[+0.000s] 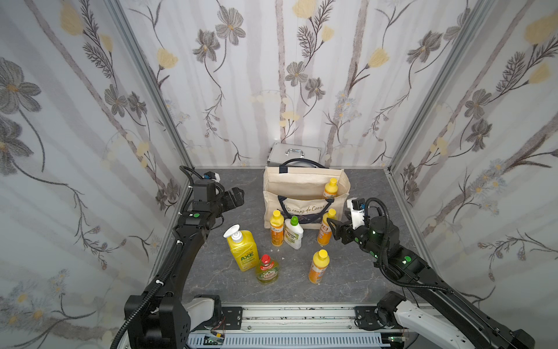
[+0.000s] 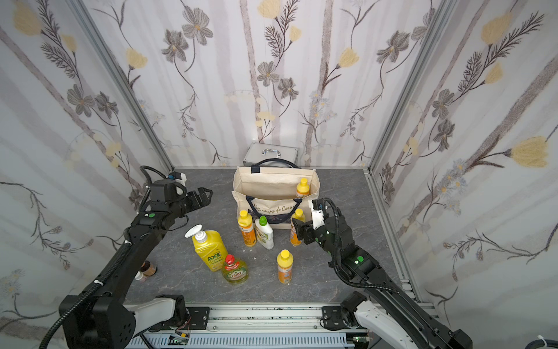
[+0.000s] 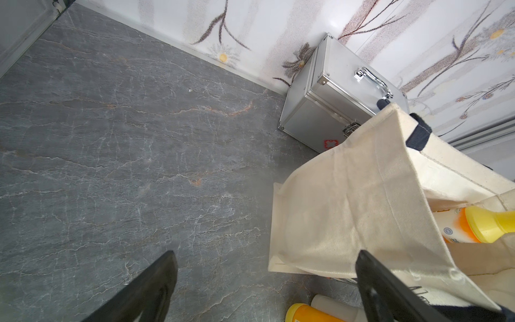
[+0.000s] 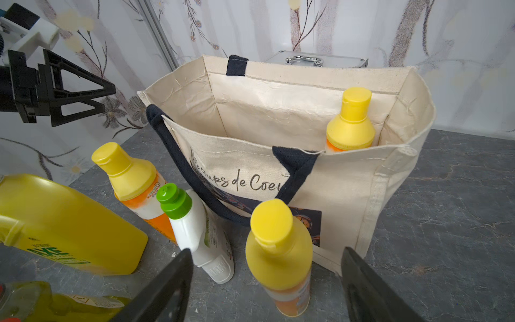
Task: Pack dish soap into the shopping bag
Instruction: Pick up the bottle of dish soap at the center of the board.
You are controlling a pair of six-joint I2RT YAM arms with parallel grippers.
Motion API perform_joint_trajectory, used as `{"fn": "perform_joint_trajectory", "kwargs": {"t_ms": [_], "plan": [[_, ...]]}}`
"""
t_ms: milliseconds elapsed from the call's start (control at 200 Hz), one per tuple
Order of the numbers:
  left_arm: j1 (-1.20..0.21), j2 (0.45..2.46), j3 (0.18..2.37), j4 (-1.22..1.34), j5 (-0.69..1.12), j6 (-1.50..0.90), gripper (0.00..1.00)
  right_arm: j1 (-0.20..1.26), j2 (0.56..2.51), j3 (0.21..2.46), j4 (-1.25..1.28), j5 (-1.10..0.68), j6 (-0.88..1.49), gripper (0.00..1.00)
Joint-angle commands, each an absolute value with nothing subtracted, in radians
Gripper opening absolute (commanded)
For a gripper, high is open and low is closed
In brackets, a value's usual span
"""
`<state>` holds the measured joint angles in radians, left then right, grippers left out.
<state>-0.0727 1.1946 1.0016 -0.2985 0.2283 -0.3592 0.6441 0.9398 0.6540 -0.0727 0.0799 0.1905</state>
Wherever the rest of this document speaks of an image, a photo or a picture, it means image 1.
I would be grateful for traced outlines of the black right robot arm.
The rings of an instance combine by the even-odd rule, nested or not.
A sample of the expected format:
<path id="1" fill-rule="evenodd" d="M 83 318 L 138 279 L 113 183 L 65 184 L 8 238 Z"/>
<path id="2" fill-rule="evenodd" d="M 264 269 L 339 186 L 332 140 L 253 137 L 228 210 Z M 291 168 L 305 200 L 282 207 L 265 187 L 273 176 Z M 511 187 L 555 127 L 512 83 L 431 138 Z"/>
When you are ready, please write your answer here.
<path id="1" fill-rule="evenodd" d="M 384 202 L 355 199 L 345 215 L 345 222 L 327 220 L 334 239 L 343 244 L 356 243 L 375 258 L 374 265 L 385 279 L 416 293 L 441 315 L 432 316 L 404 295 L 388 292 L 375 306 L 356 308 L 359 329 L 407 329 L 441 348 L 535 347 L 535 339 L 525 330 L 511 330 L 482 312 L 447 284 L 426 260 L 402 246 L 399 229 Z"/>

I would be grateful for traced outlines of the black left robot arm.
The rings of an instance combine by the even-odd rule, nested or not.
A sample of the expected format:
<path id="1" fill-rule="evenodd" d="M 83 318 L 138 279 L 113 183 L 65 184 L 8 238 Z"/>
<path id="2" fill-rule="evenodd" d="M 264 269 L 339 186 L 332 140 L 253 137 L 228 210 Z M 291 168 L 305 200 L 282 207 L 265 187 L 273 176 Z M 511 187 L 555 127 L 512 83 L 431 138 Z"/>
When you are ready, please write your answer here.
<path id="1" fill-rule="evenodd" d="M 112 348 L 118 348 L 123 339 L 129 340 L 131 348 L 187 348 L 192 330 L 219 319 L 218 296 L 196 297 L 187 308 L 183 305 L 183 290 L 196 255 L 217 218 L 242 206 L 244 196 L 242 189 L 225 190 L 211 179 L 192 184 L 188 201 L 171 230 L 175 243 L 144 292 L 126 301 L 125 320 Z"/>

